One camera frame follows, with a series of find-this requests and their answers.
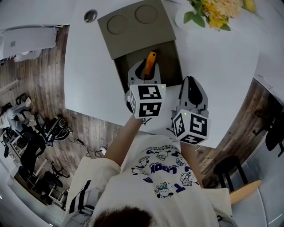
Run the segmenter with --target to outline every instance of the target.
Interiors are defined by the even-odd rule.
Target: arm
[[[111,143],[106,151],[105,158],[111,159],[121,166],[142,123],[143,119],[135,119],[134,115],[132,115],[119,135]]]
[[[196,149],[196,146],[181,142],[181,154],[184,157],[184,159],[187,161],[188,165],[191,167],[201,188],[204,188],[203,183],[202,183],[202,176],[200,173],[199,164],[196,158],[195,149]]]

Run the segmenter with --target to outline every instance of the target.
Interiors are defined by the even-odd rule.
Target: black stool
[[[224,178],[223,178],[223,173],[225,174],[231,192],[234,191],[234,187],[233,187],[230,175],[229,175],[229,171],[235,167],[238,168],[244,184],[248,184],[248,180],[245,176],[245,173],[240,165],[240,160],[237,156],[230,156],[230,157],[223,159],[221,162],[219,162],[215,166],[214,171],[213,171],[215,174],[218,175],[222,188],[226,187]]]

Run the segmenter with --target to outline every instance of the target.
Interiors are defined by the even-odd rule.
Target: person
[[[104,158],[94,160],[94,179],[86,179],[72,199],[62,227],[237,226],[212,202],[229,198],[228,189],[203,189],[195,146],[181,143],[179,150],[161,135],[137,139],[142,123],[132,116]],[[226,193],[210,200],[207,190]]]
[[[4,113],[1,113],[0,115],[0,130],[4,128],[11,127],[13,131],[18,131],[19,133],[23,130],[23,124],[28,124],[28,119],[25,119],[24,121],[16,121],[14,118],[17,114],[19,114],[22,110],[26,109],[31,104],[31,99],[27,98],[26,102],[13,106],[6,110]]]

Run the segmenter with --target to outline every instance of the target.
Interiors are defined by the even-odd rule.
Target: open box
[[[98,23],[125,93],[129,89],[128,70],[151,51],[157,53],[161,83],[182,83],[176,37],[160,0],[131,4],[100,18]]]

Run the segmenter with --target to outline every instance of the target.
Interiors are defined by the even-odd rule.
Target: dark hair
[[[93,227],[149,227],[151,215],[136,207],[124,207],[121,210],[105,210],[95,219]]]

